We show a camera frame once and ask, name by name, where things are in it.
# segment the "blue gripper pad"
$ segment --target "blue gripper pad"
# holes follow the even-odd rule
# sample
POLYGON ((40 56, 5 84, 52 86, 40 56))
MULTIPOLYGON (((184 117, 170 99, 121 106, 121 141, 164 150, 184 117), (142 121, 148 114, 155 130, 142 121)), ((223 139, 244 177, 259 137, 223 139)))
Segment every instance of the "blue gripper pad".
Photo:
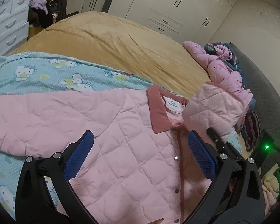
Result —
POLYGON ((193 131, 189 132, 188 146, 194 154, 194 157, 196 158, 196 161, 198 162, 205 177, 214 182, 216 178, 216 164, 208 151, 205 149, 204 144, 205 143, 202 142, 201 138, 198 138, 193 131))
POLYGON ((73 179, 77 176, 83 162, 85 161, 88 153, 93 147, 94 136, 90 131, 82 139, 80 144, 76 147, 72 155, 68 158, 65 163, 64 177, 67 181, 73 179))

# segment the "tan blanket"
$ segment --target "tan blanket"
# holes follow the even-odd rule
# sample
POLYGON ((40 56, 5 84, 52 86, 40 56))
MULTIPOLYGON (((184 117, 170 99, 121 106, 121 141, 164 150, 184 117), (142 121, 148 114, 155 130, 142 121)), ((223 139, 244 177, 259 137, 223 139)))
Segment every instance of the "tan blanket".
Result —
POLYGON ((53 24, 14 51, 39 51, 90 61, 147 78, 190 99, 209 81, 184 47, 135 22, 80 13, 53 24))

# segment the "white clothing tag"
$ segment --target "white clothing tag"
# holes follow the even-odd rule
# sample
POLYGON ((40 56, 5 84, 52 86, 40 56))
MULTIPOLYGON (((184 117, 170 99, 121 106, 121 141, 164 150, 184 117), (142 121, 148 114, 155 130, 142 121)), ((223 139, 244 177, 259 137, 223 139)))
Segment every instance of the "white clothing tag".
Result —
POLYGON ((181 107, 180 107, 180 103, 178 101, 175 101, 171 98, 167 98, 166 99, 166 103, 167 103, 167 107, 173 111, 178 111, 181 112, 181 107))

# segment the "black bag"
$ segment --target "black bag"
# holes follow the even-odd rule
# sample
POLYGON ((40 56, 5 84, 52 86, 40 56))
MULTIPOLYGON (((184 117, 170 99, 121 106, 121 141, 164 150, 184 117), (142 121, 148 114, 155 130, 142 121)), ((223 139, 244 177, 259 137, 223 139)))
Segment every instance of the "black bag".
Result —
POLYGON ((46 0, 48 12, 57 14, 56 22, 66 18, 66 0, 46 0))

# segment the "silver bolt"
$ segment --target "silver bolt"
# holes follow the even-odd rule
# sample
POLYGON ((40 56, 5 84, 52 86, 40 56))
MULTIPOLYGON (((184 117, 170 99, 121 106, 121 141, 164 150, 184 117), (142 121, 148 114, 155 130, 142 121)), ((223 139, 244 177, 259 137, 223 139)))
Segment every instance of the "silver bolt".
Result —
POLYGON ((248 162, 249 163, 254 163, 254 159, 250 157, 250 158, 248 158, 248 162))
POLYGON ((33 157, 29 156, 29 157, 26 158, 26 162, 31 162, 32 159, 33 159, 33 157))
POLYGON ((58 159, 58 158, 61 157, 61 153, 60 153, 60 152, 55 152, 54 155, 53 155, 53 157, 54 157, 55 159, 58 159))
POLYGON ((220 154, 220 157, 223 159, 223 160, 226 160, 228 158, 228 156, 225 154, 225 153, 221 153, 220 154))

